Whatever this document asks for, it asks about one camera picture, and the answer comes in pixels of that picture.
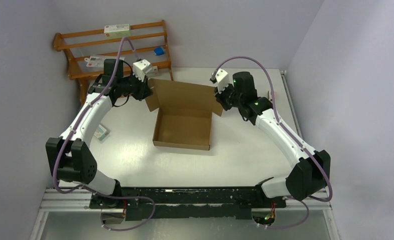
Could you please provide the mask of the brown cardboard box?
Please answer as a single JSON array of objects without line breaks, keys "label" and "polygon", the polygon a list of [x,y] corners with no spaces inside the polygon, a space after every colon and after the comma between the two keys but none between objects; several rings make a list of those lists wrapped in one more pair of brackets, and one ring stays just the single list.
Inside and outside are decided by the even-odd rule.
[{"label": "brown cardboard box", "polygon": [[153,144],[191,150],[210,150],[212,115],[223,108],[214,87],[152,78],[153,94],[145,99],[149,111],[157,110]]}]

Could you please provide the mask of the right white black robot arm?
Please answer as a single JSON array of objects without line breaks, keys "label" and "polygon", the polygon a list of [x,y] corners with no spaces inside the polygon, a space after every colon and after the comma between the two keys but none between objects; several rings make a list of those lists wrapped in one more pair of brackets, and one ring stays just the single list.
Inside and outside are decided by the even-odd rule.
[{"label": "right white black robot arm", "polygon": [[219,69],[212,80],[217,102],[224,110],[237,108],[246,122],[251,122],[267,134],[286,157],[290,173],[262,181],[261,190],[255,193],[255,202],[267,207],[274,197],[292,197],[302,201],[327,186],[330,173],[330,155],[306,144],[273,109],[273,103],[260,97],[251,73],[240,71],[232,76]]}]

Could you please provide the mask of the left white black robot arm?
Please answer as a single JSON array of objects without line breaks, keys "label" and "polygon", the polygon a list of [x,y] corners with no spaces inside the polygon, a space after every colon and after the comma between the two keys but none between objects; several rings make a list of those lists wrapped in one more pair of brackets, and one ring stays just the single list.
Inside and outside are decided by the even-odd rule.
[{"label": "left white black robot arm", "polygon": [[46,142],[53,185],[60,193],[59,182],[76,183],[103,196],[103,202],[116,208],[123,201],[118,180],[108,177],[98,170],[97,161],[89,146],[104,116],[115,107],[121,96],[132,96],[143,100],[152,95],[148,86],[147,73],[152,65],[139,59],[131,65],[131,74],[124,76],[124,61],[113,58],[104,61],[104,71],[98,75],[87,92],[85,103],[69,127],[59,136]]}]

